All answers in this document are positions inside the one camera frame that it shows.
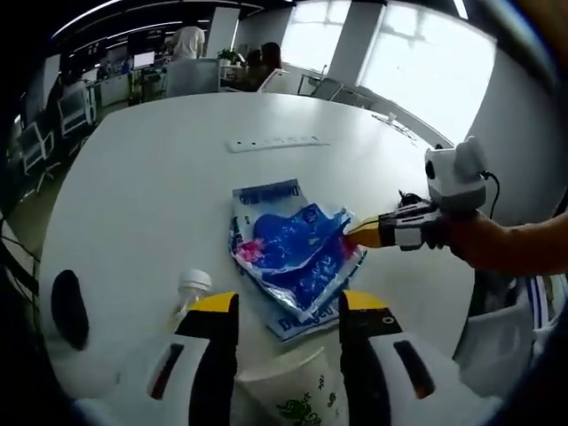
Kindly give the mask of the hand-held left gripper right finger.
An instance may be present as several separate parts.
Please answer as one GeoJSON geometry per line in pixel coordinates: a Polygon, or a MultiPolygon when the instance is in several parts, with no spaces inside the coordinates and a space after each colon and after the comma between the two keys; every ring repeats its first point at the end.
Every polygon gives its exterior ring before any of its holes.
{"type": "Polygon", "coordinates": [[[344,290],[339,339],[350,425],[464,424],[457,365],[404,331],[385,302],[344,290]]]}

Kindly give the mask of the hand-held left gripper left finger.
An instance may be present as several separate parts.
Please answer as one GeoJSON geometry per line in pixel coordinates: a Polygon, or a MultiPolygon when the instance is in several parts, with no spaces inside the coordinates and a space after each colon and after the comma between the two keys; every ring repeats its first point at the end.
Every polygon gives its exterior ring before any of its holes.
{"type": "Polygon", "coordinates": [[[126,361],[117,384],[123,425],[228,425],[237,370],[239,295],[193,304],[176,331],[126,361]]]}

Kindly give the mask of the person's right hand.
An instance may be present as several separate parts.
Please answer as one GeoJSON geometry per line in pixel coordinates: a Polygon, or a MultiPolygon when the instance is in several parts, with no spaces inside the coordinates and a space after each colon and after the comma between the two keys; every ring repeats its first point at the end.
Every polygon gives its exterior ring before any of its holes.
{"type": "Polygon", "coordinates": [[[481,213],[471,217],[442,217],[426,232],[429,249],[448,247],[469,264],[482,270],[495,270],[506,231],[481,213]]]}

